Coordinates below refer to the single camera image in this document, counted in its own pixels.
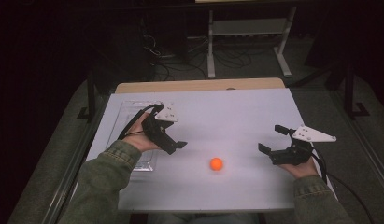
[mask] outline green jacket sleeve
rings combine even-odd
[[[114,142],[98,158],[80,168],[78,188],[60,223],[114,223],[119,191],[127,187],[141,152],[122,141]]]
[[[319,176],[294,181],[294,208],[297,223],[354,223]]]

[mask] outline floor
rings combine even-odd
[[[290,85],[317,70],[304,65],[313,41],[310,37],[289,40],[284,56],[293,76],[285,78],[272,51],[278,42],[276,36],[218,39],[214,46],[216,78],[280,77]],[[197,36],[188,42],[190,60],[185,62],[164,50],[166,56],[154,65],[154,81],[206,79],[206,38]],[[367,212],[344,182],[361,198],[375,223],[384,224],[384,107],[369,85],[356,77],[354,100],[361,102],[370,116],[350,119],[343,109],[343,86],[337,91],[328,91],[324,86],[329,75],[323,74],[302,87],[291,88],[293,98],[306,125],[337,137],[335,143],[316,144],[316,148],[326,160],[328,171],[341,180],[330,178],[339,202],[357,223],[370,223]],[[84,82],[74,93],[9,223],[47,221],[52,193],[58,189],[69,158],[90,125],[85,119],[77,119],[80,109],[88,106],[86,89]],[[266,223],[295,223],[292,211],[264,216]],[[127,223],[127,218],[128,215],[119,216],[118,221]],[[144,217],[131,218],[131,223],[141,223],[138,218]]]

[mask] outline ball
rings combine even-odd
[[[220,158],[213,158],[209,165],[212,170],[219,171],[223,167],[223,161]]]

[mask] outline hand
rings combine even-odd
[[[292,164],[282,164],[282,165],[279,165],[279,167],[288,171],[296,179],[306,177],[306,176],[311,176],[311,175],[318,175],[318,172],[312,157],[310,157],[310,159],[308,159],[307,162],[300,163],[299,165],[296,165],[296,166]]]
[[[126,135],[122,141],[129,143],[136,147],[139,151],[144,152],[152,149],[159,149],[159,147],[151,142],[147,136],[143,133],[142,121],[149,115],[144,113],[134,124],[131,126],[127,133],[133,133]]]

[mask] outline person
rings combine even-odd
[[[145,113],[128,131],[136,134],[126,135],[122,140],[115,141],[96,159],[84,162],[79,171],[78,188],[59,223],[115,223],[119,191],[127,187],[130,174],[142,153],[158,148],[141,132],[143,131],[141,122],[147,116],[148,113]],[[353,223],[334,194],[319,177],[311,158],[308,162],[297,166],[290,164],[279,166],[295,177],[294,210],[297,223]],[[249,217],[240,216],[242,214],[235,214],[224,219],[253,222]],[[165,222],[167,217],[171,217],[170,222]],[[176,220],[173,217],[164,214],[149,217],[149,219],[155,223],[176,224],[199,223],[197,222],[199,218],[205,219],[201,223],[214,223],[215,218],[223,218],[192,215],[192,220],[190,220],[191,216],[188,216],[188,220],[183,217]]]

